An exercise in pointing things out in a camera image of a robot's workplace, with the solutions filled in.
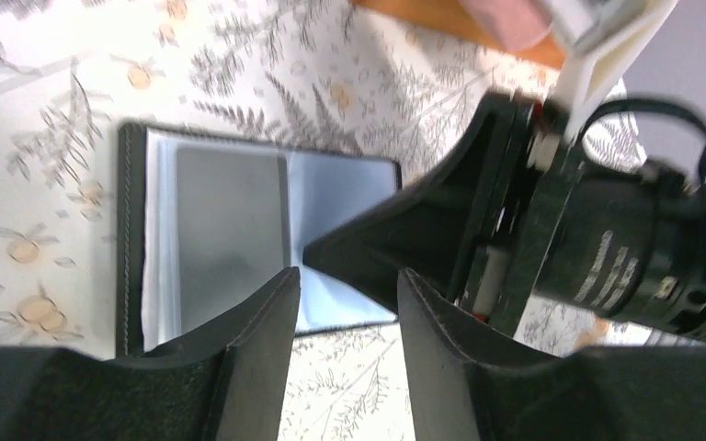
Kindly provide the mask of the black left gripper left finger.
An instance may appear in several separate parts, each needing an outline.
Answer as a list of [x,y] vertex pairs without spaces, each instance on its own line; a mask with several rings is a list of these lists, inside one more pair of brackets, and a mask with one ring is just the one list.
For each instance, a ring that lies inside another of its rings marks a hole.
[[288,267],[144,356],[0,346],[0,440],[274,440],[299,300]]

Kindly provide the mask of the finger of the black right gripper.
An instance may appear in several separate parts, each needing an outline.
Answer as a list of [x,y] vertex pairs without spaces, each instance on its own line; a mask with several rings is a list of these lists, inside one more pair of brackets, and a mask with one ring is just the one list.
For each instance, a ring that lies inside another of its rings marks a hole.
[[447,156],[414,184],[309,243],[303,263],[396,312],[396,281],[417,272],[445,299],[472,306],[518,211],[518,102],[481,99]]

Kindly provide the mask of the grey credit card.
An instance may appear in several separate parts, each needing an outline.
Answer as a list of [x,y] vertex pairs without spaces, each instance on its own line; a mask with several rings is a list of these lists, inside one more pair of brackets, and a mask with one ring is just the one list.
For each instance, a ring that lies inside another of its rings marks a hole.
[[288,264],[285,161],[276,153],[177,153],[180,324],[238,305]]

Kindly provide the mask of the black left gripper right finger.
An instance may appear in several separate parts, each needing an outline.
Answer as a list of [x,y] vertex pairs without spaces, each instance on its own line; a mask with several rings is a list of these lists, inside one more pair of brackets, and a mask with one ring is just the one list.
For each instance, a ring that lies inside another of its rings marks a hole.
[[552,356],[397,282],[418,440],[706,440],[706,345],[590,346]]

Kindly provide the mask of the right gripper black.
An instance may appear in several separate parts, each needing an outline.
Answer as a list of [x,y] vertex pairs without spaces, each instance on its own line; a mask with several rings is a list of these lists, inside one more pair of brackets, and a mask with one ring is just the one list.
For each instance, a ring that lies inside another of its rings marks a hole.
[[546,171],[527,165],[537,130],[562,129],[553,103],[484,97],[457,143],[475,190],[456,260],[456,299],[501,332],[538,294],[657,331],[706,341],[706,122],[656,96],[614,99],[582,125],[650,115],[689,126],[693,174],[660,159],[631,171],[593,160],[576,136]]

